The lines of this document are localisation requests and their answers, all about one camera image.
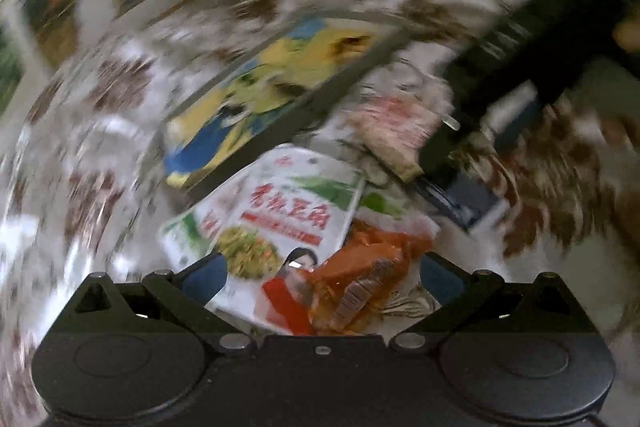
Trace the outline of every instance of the black circular disc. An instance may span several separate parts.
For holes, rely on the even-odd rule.
[[[134,317],[118,333],[47,335],[33,381],[52,411],[125,420],[167,407],[198,381],[204,349],[189,331]]]
[[[502,421],[564,421],[609,389],[615,366],[594,333],[461,331],[440,353],[449,383]]]

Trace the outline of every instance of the woman's black hair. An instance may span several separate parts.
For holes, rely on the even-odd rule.
[[[304,257],[305,255],[308,255],[314,260],[314,266],[318,265],[318,256],[316,255],[316,252],[309,248],[294,248],[291,250],[291,253],[287,255],[287,260],[284,262],[284,266],[289,266],[289,263],[293,263],[293,261],[300,257]]]

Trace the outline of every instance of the patterned tablecloth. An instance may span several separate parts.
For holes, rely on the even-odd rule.
[[[412,204],[364,152],[345,125],[342,110],[390,85],[423,93],[425,82],[432,83],[425,103],[436,111],[446,110],[446,85],[429,74],[525,1],[243,0],[206,11],[181,9],[144,31],[107,36],[90,53],[66,61],[0,164],[0,201],[5,203],[0,222],[0,426],[34,425],[43,418],[30,379],[31,357],[88,273],[106,271],[116,281],[133,281],[153,269],[173,267],[156,242],[159,225],[176,209],[164,189],[153,137],[169,111],[229,60],[309,9],[387,12],[422,25],[419,41],[398,53],[412,67],[396,60],[371,71],[325,121],[297,139],[319,152],[356,162],[371,182]],[[551,113],[549,118],[558,119]],[[573,117],[562,119],[565,137],[574,136]],[[573,152],[582,161],[580,150]],[[544,255],[517,254],[539,247],[552,215],[544,208],[550,206],[536,198],[539,187],[529,187],[526,197],[519,195],[517,176],[508,173],[520,165],[518,158],[509,171],[498,160],[488,159],[493,157],[489,149],[476,148],[463,160],[505,193],[513,203],[510,218],[478,242],[442,222],[438,251],[466,269],[488,267],[510,280],[531,280],[540,270],[556,267],[555,259],[562,257],[562,248],[557,255],[549,253],[553,248],[546,248]],[[584,165],[593,170],[592,164]],[[550,186],[558,188],[553,183],[561,185],[564,179],[560,173]],[[542,203],[529,208],[526,201]],[[579,199],[574,205],[578,207]],[[523,208],[526,216],[535,218],[521,217],[526,226],[517,224]],[[516,232],[507,241],[505,257],[503,237],[514,223],[527,235]],[[605,218],[601,228],[606,228]],[[556,236],[562,244],[568,238],[568,246],[588,232],[582,227],[569,236]]]

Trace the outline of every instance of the floral tablecloth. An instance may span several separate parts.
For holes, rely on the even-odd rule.
[[[156,242],[159,225],[177,209],[163,185],[154,135],[162,119],[229,60],[309,9],[387,12],[421,25],[419,40],[398,53],[402,60],[371,71],[324,122],[297,140],[358,163],[374,184],[409,198],[362,150],[342,110],[382,86],[422,92],[425,82],[433,83],[428,103],[446,110],[446,85],[430,74],[525,1],[243,0],[205,11],[181,9],[144,31],[107,36],[90,53],[66,61],[0,163],[0,426],[31,426],[44,417],[30,361],[88,273],[133,281],[174,267]],[[463,160],[470,171],[489,176],[497,190],[507,190],[501,179],[492,180],[480,156]],[[524,227],[526,240],[511,241],[505,257],[504,234],[522,207],[514,190],[506,195],[513,215],[493,235],[472,240],[442,222],[438,251],[466,269],[488,267],[510,280],[532,280],[555,266],[553,254],[530,251],[539,246],[549,219],[536,213],[539,224]],[[569,242],[586,234],[583,229],[572,232]],[[528,253],[518,255],[523,248]]]

